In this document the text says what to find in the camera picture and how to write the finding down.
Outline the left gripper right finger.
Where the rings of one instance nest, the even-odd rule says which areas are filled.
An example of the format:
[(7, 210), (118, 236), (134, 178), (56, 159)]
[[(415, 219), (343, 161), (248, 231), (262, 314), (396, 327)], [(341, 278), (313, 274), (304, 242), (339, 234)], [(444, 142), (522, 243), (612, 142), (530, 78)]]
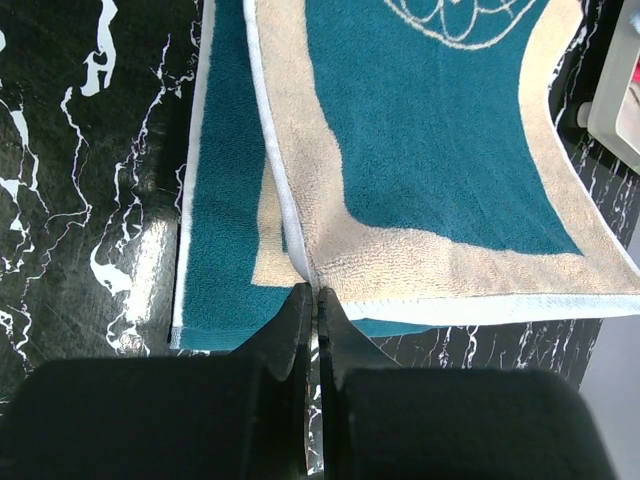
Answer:
[(591, 413), (543, 370), (408, 368), (318, 297), (328, 479), (612, 479)]

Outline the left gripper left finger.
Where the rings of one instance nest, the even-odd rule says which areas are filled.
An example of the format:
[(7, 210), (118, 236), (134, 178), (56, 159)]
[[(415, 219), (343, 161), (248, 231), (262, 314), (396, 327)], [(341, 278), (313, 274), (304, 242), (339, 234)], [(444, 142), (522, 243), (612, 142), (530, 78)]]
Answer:
[(301, 479), (312, 293), (226, 355), (52, 361), (1, 429), (5, 479)]

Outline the teal beige bordered towel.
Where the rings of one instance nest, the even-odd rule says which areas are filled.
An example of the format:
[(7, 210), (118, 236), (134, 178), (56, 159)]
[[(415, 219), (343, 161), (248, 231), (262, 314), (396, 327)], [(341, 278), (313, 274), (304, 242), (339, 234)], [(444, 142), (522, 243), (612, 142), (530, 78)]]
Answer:
[(207, 1), (171, 344), (232, 350), (291, 287), (367, 335), (639, 311), (551, 122), (578, 1)]

